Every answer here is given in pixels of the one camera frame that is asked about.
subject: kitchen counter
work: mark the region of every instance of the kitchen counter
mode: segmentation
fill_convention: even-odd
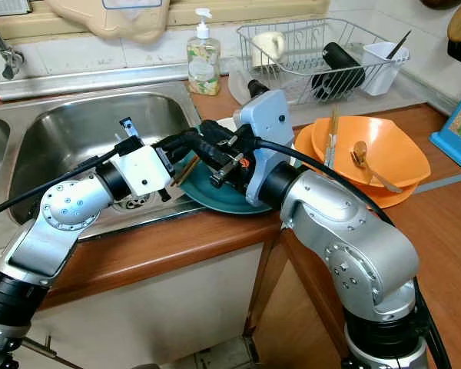
[[[202,118],[231,116],[237,103],[224,80],[216,97],[194,95]],[[425,152],[425,182],[461,174],[461,167],[429,142],[446,117],[421,104],[372,114],[393,119]],[[453,359],[461,367],[461,182],[411,196],[387,210],[420,254],[420,284]],[[280,231],[277,213],[238,217],[202,211],[78,245],[42,308],[132,284],[225,254]]]

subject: soap dispenser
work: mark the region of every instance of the soap dispenser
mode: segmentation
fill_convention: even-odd
[[[219,59],[221,44],[210,37],[205,18],[212,18],[210,9],[197,8],[201,17],[197,36],[187,42],[188,81],[191,92],[202,95],[216,95],[221,89]]]

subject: robotic arm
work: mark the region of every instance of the robotic arm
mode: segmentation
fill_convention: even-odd
[[[136,145],[95,174],[46,191],[37,219],[23,225],[0,257],[0,368],[14,367],[10,352],[20,346],[79,234],[114,199],[163,191],[174,175],[172,163],[189,149],[214,170],[216,187],[229,182],[251,204],[280,210],[284,224],[330,269],[352,354],[342,367],[428,368],[412,281],[415,249],[335,181],[288,165],[284,154],[257,149],[257,138],[286,146],[294,138],[283,92],[261,92],[234,115],[236,132],[204,121],[201,135],[190,130],[151,147],[125,122]]]

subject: floor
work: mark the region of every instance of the floor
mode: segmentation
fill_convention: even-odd
[[[236,337],[217,346],[161,366],[161,369],[254,369],[244,338]]]

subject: cabinet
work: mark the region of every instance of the cabinet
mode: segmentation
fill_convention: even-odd
[[[347,355],[342,307],[330,272],[291,230],[265,245],[247,333],[264,367],[339,367]]]
[[[243,333],[263,243],[38,312],[30,338],[85,368],[163,364]],[[22,369],[64,366],[23,347]]]

